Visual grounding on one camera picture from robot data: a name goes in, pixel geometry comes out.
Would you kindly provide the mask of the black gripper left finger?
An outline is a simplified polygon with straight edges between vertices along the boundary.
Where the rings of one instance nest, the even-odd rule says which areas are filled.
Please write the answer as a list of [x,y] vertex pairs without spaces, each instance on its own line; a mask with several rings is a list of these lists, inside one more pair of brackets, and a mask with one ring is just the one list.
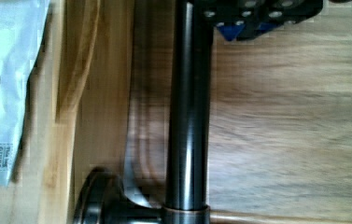
[[258,36],[258,0],[191,0],[195,37],[210,39],[217,29],[226,41]]

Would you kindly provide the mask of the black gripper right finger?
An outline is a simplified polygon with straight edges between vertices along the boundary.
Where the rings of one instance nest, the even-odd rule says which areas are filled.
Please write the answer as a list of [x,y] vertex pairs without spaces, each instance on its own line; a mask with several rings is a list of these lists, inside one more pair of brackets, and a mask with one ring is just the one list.
[[242,12],[245,29],[239,41],[248,41],[265,35],[283,25],[297,24],[315,17],[323,8],[323,0],[262,0],[263,4]]

